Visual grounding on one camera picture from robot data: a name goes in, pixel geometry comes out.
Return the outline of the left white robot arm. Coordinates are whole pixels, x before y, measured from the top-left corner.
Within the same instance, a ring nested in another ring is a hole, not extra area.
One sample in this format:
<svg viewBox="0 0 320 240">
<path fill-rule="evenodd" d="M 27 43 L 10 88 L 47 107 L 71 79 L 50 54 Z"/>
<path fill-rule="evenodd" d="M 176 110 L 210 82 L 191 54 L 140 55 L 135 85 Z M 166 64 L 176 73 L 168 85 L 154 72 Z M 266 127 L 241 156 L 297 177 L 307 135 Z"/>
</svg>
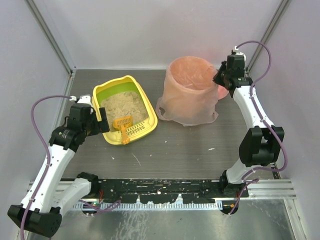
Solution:
<svg viewBox="0 0 320 240">
<path fill-rule="evenodd" d="M 94 108 L 88 103 L 70 107 L 66 125 L 57 127 L 46 145 L 48 155 L 31 189 L 20 204 L 12 204 L 8 217 L 24 230 L 51 238 L 58 231 L 66 212 L 85 196 L 100 191 L 97 175 L 81 172 L 62 193 L 56 189 L 62 175 L 86 137 L 108 131 L 106 119 L 97 120 Z"/>
</svg>

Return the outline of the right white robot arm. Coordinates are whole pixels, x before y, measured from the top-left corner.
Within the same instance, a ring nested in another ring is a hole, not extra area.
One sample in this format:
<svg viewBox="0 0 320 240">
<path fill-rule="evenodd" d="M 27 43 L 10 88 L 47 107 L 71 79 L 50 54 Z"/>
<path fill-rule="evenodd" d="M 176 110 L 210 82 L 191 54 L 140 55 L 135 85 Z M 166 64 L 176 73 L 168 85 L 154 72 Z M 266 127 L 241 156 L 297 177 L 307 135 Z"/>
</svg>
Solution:
<svg viewBox="0 0 320 240">
<path fill-rule="evenodd" d="M 247 133 L 239 148 L 239 159 L 219 178 L 219 190 L 241 186 L 255 170 L 265 168 L 278 160 L 285 132 L 267 117 L 257 98 L 253 80 L 245 75 L 245 56 L 235 53 L 227 56 L 213 81 L 228 90 L 245 120 Z"/>
</svg>

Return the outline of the yellow green litter box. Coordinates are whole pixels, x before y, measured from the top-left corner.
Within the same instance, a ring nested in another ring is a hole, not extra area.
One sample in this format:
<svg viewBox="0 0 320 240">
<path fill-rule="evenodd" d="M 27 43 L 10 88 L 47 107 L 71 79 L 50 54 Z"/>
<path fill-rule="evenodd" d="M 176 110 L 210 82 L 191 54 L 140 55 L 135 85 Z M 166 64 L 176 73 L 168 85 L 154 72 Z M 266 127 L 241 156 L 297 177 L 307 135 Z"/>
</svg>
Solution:
<svg viewBox="0 0 320 240">
<path fill-rule="evenodd" d="M 111 145 L 122 145 L 123 135 L 114 127 L 114 122 L 132 117 L 132 125 L 126 128 L 130 142 L 139 140 L 155 130 L 158 118 L 141 85 L 131 76 L 109 80 L 93 88 L 92 105 L 100 121 L 100 108 L 106 112 L 110 131 L 103 134 Z"/>
</svg>

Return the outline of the bin with pink bag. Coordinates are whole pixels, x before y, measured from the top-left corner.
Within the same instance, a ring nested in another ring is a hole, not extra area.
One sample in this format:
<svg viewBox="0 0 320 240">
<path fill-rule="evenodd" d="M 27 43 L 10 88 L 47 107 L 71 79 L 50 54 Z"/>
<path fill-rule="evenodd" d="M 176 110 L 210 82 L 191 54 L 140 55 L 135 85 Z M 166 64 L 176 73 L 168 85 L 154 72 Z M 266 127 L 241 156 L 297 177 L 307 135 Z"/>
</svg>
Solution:
<svg viewBox="0 0 320 240">
<path fill-rule="evenodd" d="M 171 62 L 155 108 L 158 118 L 185 127 L 213 123 L 218 117 L 218 85 L 213 82 L 216 73 L 210 62 L 196 56 Z"/>
</svg>

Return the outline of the orange litter scoop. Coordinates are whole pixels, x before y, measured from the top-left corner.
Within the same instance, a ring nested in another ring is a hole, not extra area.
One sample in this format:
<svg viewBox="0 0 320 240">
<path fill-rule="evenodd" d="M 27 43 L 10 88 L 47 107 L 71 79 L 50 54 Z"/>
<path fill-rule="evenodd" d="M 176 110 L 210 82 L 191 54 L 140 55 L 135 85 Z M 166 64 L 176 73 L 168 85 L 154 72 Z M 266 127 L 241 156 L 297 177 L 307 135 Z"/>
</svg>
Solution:
<svg viewBox="0 0 320 240">
<path fill-rule="evenodd" d="M 116 130 L 121 131 L 121 143 L 126 145 L 130 142 L 130 138 L 127 134 L 127 128 L 133 125 L 133 117 L 131 115 L 117 118 L 113 121 L 113 127 Z"/>
</svg>

